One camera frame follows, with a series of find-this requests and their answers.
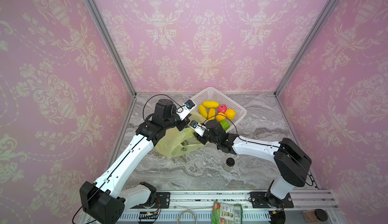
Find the yellow-green plastic bag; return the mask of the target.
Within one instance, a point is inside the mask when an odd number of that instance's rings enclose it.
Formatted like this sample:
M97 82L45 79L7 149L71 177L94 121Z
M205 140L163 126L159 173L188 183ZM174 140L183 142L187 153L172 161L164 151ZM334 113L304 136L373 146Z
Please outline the yellow-green plastic bag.
M154 149L165 157L173 158L183 156L193 151L197 151L205 145L200 143L194 136L195 131L187 127L182 131L177 128L168 129L165 136L157 143ZM181 151L182 147L187 147L187 151Z

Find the green fruit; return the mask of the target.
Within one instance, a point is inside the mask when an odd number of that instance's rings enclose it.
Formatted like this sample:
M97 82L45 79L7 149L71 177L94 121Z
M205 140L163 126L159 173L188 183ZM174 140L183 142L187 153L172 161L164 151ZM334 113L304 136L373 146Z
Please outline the green fruit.
M228 120L223 120L223 121L220 121L219 123L224 131L227 131L230 128L230 124Z

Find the orange yellow starfruit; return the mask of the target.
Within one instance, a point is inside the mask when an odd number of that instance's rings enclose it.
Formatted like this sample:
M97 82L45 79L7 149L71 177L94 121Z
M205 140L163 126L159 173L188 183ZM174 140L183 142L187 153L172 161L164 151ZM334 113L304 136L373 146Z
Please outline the orange yellow starfruit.
M216 115L216 110L214 108L210 108L208 112L208 120L209 121L214 120L216 118L215 115Z

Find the long yellow mango fruit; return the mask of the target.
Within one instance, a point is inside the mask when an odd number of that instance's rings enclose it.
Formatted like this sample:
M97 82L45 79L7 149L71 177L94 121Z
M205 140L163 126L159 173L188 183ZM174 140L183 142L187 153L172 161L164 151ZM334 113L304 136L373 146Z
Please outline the long yellow mango fruit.
M220 104L216 101L204 101L203 106L205 108L218 108Z

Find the red pink fruit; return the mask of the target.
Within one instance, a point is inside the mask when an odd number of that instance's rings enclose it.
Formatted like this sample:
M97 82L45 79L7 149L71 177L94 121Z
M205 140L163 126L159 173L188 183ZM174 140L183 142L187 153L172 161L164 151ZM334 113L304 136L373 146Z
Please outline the red pink fruit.
M228 110L228 108L226 105L219 105L217 110L218 110L218 113L225 113Z

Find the yellow lemon fruit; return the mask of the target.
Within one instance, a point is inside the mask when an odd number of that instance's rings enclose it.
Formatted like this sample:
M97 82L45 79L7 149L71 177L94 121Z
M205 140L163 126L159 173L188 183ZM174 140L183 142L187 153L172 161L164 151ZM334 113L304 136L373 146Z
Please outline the yellow lemon fruit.
M233 109L227 109L224 114L231 121L234 120L236 116L236 112Z

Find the yellow apple green stem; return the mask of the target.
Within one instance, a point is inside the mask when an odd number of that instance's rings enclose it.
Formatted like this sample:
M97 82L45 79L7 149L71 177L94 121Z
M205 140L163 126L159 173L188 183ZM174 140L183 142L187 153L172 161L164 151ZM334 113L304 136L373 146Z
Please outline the yellow apple green stem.
M218 114L215 116L215 119L216 119L218 122L225 121L225 120L226 120L226 115L225 115L224 113L218 113Z

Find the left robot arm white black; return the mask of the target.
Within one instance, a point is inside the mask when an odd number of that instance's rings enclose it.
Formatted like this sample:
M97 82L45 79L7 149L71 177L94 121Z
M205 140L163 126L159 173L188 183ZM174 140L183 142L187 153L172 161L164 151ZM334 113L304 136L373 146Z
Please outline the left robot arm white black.
M146 182L124 190L123 187L141 160L157 145L169 129L182 131L190 122L192 100L180 106L163 95L152 114L143 118L131 142L112 165L93 183L80 188L81 210L100 224L116 223L124 211L138 205L152 207L156 188Z

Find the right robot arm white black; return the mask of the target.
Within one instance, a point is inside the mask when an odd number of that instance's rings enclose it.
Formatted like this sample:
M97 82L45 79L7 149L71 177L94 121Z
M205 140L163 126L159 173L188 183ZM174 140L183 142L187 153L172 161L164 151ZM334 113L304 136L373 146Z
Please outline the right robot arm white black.
M283 205L288 200L287 195L296 187L304 187L310 177L311 158L289 138L278 142L248 139L237 133L227 133L216 120L204 125L192 121L189 127L203 144L210 142L224 153L249 155L275 164L280 175L270 184L265 194L265 200L271 206Z

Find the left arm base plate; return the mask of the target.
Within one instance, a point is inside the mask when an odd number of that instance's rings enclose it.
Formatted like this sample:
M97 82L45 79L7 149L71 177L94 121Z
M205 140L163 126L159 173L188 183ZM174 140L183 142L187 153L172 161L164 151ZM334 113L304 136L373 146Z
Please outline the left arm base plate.
M156 192L155 201L153 204L150 205L144 205L140 204L135 207L132 207L132 209L168 209L170 207L170 198L171 193L170 192Z

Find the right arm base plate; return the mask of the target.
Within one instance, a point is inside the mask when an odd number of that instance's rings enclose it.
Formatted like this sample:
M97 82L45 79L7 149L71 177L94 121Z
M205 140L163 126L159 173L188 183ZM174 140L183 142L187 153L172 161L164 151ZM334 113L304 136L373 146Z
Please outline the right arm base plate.
M282 200L278 199L274 195L262 192L262 191L256 191L256 192L250 192L248 201L252 204L253 208L256 209L263 209L263 208L294 208L293 201L291 199L290 193L286 195L286 197Z

